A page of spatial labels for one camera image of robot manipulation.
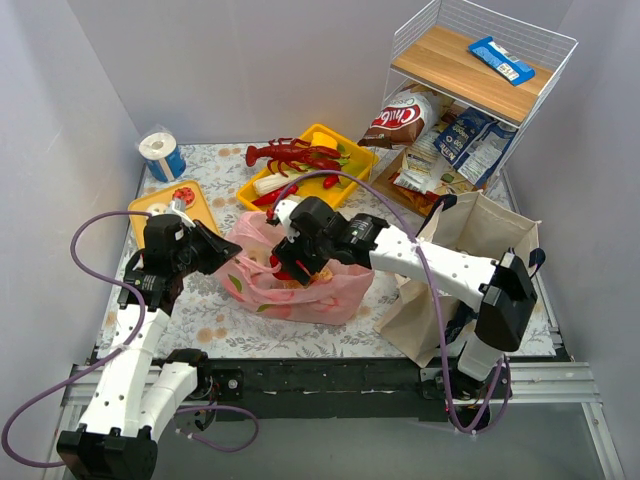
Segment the pink plastic bag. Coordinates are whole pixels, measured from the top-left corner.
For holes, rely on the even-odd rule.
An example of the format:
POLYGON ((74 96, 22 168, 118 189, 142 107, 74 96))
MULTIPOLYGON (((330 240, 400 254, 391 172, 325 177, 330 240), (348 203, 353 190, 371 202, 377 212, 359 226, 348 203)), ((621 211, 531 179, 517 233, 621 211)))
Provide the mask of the pink plastic bag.
POLYGON ((214 277, 241 307, 270 318, 304 323, 343 325, 357 312, 374 273, 358 265, 327 264, 333 278, 308 288, 288 289, 273 276, 274 268, 251 261, 247 252, 262 248, 269 252, 284 238, 282 227, 266 223, 259 211, 242 214, 226 239, 242 251, 218 270, 214 277))

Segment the beige canvas tote bag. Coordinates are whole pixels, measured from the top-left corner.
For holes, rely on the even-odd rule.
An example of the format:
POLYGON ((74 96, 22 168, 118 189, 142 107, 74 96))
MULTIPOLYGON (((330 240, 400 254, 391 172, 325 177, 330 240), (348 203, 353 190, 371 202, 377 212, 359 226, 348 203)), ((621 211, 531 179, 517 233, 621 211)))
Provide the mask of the beige canvas tote bag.
POLYGON ((463 371, 485 378, 502 353, 519 349, 537 303, 538 228, 476 191, 442 196, 415 235, 382 230, 371 266, 395 274, 399 297, 375 331, 424 367, 466 306, 475 318, 460 334, 470 349, 463 371))

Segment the red toy bell pepper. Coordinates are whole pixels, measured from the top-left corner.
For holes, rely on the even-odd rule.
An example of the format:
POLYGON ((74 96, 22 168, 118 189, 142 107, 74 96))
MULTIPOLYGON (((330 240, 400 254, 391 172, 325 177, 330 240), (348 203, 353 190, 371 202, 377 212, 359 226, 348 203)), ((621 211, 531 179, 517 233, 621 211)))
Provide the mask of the red toy bell pepper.
POLYGON ((275 255, 271 255, 269 257, 269 263, 270 263, 270 266, 275 269, 275 271, 273 272, 273 276, 276 279, 282 280, 282 281, 293 280, 293 277, 288 272, 282 269, 282 264, 275 255))

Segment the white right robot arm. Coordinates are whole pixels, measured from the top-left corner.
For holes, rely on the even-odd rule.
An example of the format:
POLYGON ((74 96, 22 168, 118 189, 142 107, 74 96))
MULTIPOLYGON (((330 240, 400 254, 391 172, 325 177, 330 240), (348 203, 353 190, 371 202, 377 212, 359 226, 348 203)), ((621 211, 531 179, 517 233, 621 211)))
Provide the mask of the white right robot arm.
POLYGON ((436 287, 477 314, 474 334, 457 369, 484 381, 499 358, 519 349, 538 296, 520 257, 498 260, 455 252, 428 241, 412 241, 386 220, 359 213, 351 219, 318 197, 281 200, 267 215, 285 236, 272 255, 283 273, 302 285, 330 260, 391 272, 436 287))

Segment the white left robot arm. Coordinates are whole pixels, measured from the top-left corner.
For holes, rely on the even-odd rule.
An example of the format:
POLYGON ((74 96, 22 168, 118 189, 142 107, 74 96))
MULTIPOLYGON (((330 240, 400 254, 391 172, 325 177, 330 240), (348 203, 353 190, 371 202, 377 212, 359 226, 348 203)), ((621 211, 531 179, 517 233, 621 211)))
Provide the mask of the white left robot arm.
POLYGON ((198 371, 206 356, 196 350, 173 355, 155 383, 145 383, 184 278, 216 272, 241 248, 179 212, 150 217, 143 236, 125 267, 118 326, 94 396, 56 445, 77 479, 151 478, 162 431, 181 402, 206 385, 198 371))

